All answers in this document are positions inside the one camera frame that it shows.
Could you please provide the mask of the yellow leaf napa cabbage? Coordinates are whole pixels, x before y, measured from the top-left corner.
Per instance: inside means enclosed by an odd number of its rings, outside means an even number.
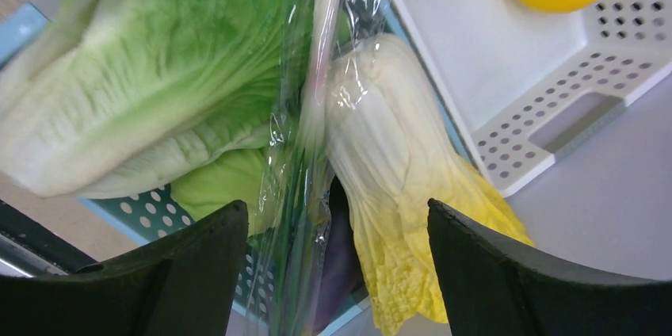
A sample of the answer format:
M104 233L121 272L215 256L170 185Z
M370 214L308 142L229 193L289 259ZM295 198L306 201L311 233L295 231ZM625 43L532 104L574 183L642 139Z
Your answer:
M530 244L525 226L455 151L426 72L404 39L381 33L360 41L332 63L327 87L326 152L349 202L375 327L395 335L415 315L446 323L428 201Z

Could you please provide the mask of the green onion bundle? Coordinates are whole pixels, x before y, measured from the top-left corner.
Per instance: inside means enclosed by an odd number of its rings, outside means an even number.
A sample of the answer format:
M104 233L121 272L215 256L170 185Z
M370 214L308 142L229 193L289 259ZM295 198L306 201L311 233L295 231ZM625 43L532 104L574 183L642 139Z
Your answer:
M332 171L325 151L326 76L334 59L380 31L383 0L292 0L281 44L260 205L273 216L246 302L254 335L309 335L330 231Z

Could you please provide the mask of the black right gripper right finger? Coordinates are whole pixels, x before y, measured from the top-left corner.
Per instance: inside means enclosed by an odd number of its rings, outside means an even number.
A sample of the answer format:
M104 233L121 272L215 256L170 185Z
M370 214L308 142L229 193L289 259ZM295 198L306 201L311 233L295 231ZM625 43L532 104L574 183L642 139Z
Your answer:
M428 233L454 335L668 335L671 283L558 258L430 199Z

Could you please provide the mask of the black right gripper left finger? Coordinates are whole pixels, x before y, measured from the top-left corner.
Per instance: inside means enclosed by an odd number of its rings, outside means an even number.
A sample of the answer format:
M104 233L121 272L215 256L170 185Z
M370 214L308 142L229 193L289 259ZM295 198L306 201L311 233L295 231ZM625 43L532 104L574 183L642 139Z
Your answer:
M1 279L4 335L223 335L246 254L229 204L173 234L68 275Z

